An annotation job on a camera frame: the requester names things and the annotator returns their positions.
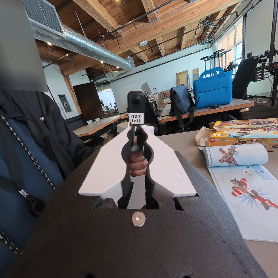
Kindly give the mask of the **dark monitor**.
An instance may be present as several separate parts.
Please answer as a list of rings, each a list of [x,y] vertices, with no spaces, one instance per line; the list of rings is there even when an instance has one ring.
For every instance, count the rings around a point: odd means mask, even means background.
[[[73,86],[85,121],[104,117],[104,111],[93,82]]]

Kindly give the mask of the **large duct vent grille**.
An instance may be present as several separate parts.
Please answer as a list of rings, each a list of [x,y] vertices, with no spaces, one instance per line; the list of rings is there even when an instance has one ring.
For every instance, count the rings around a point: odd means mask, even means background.
[[[58,37],[66,37],[54,5],[45,0],[22,0],[22,3],[33,30],[43,30]]]

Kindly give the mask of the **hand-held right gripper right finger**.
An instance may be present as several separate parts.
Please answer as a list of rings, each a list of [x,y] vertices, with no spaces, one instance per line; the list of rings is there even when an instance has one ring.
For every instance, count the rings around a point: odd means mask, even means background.
[[[196,190],[175,151],[141,127],[139,146],[147,159],[145,175],[146,209],[158,209],[165,199],[195,196]]]

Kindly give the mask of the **wooden office desk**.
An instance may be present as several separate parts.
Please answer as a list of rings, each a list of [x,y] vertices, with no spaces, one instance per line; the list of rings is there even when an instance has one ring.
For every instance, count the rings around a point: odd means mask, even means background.
[[[85,137],[85,136],[90,136],[92,134],[95,134],[97,131],[114,124],[118,122],[119,120],[122,119],[127,119],[128,113],[116,115],[116,116],[111,116],[108,118],[104,118],[103,120],[93,122],[91,124],[85,125],[83,127],[80,127],[73,132],[78,136],[78,137]]]

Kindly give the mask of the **silver air duct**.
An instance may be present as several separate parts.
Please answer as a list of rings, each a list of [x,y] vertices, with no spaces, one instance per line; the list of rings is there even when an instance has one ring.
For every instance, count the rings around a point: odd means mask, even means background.
[[[34,38],[50,42],[51,44],[67,49],[69,51],[93,58],[98,61],[103,61],[109,65],[118,66],[126,71],[131,71],[133,68],[130,67],[130,63],[127,59],[124,59],[108,49],[100,46],[94,41],[85,38],[81,34],[72,30],[71,28],[62,25],[65,38],[55,36],[43,30],[33,30]]]

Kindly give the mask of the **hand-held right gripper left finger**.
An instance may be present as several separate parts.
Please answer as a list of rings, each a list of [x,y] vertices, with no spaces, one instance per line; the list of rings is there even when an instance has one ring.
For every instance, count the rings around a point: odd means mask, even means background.
[[[128,158],[134,140],[134,127],[128,126],[102,147],[78,193],[111,198],[119,209],[126,209],[133,189]]]

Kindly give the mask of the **person's left forearm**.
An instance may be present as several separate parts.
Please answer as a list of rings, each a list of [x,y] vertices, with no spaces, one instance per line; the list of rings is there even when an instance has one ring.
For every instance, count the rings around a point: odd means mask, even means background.
[[[94,148],[86,147],[84,142],[75,134],[60,140],[59,143],[65,151],[65,160],[61,168],[64,179],[95,151]]]

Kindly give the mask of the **standing desk with equipment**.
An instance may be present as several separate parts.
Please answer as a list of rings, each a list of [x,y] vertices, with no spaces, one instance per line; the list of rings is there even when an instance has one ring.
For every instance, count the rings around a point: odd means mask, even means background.
[[[278,62],[273,61],[273,57],[278,55],[278,50],[266,50],[264,54],[255,57],[257,67],[252,75],[251,82],[258,82],[264,79],[273,79],[270,94],[271,106],[277,107],[278,104]]]

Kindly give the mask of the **grey office desk wood edge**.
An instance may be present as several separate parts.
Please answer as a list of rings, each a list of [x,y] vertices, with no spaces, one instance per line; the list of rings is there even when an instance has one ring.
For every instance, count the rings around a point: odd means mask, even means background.
[[[243,99],[232,99],[232,102],[230,104],[226,105],[220,105],[218,108],[201,108],[201,109],[196,109],[194,111],[194,120],[198,119],[198,117],[205,117],[205,120],[208,120],[208,115],[211,114],[216,114],[220,113],[225,114],[227,111],[232,111],[232,110],[240,110],[240,109],[245,109],[254,106],[253,101],[249,100],[243,100]],[[159,127],[161,128],[164,123],[167,122],[172,122],[172,121],[177,121],[178,118],[177,116],[170,116],[170,109],[171,109],[171,103],[166,104],[164,107],[164,110],[162,111],[162,114],[160,118],[158,119],[159,121]]]

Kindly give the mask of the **tall office window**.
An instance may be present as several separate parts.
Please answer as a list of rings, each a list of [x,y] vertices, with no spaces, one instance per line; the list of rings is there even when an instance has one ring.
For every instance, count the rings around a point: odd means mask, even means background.
[[[235,64],[239,64],[242,61],[242,18],[215,44],[215,49],[229,50],[223,56],[223,63],[220,62],[222,66],[225,66],[225,57],[227,58],[227,65],[232,61]]]

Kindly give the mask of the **person's left hand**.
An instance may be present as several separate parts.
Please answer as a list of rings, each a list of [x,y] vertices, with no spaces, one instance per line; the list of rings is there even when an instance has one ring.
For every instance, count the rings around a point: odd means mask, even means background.
[[[131,176],[137,177],[146,174],[148,161],[144,158],[142,149],[131,152],[128,158],[128,165]]]

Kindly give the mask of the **toy instruction booklet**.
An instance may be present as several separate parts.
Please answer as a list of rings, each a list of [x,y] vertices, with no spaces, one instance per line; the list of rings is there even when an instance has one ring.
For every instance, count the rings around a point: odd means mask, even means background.
[[[278,181],[263,166],[269,156],[259,144],[202,147],[214,184],[244,239],[278,241]]]

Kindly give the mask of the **blue felt tote bag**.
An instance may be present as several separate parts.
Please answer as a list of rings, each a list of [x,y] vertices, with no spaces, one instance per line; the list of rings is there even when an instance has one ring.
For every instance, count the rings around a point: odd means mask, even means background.
[[[193,81],[193,95],[196,109],[232,102],[232,71],[221,67],[204,71]]]

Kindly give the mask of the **yellow toy brick box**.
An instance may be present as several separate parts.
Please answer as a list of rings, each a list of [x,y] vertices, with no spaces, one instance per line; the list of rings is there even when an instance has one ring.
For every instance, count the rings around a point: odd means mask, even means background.
[[[217,121],[202,127],[195,137],[201,147],[262,144],[278,152],[278,119]]]

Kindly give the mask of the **silver computer monitor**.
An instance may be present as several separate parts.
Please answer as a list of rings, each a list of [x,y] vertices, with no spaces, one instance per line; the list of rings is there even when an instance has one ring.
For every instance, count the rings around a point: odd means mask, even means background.
[[[150,90],[147,82],[141,85],[140,88],[145,93],[146,96],[152,95],[152,91]]]

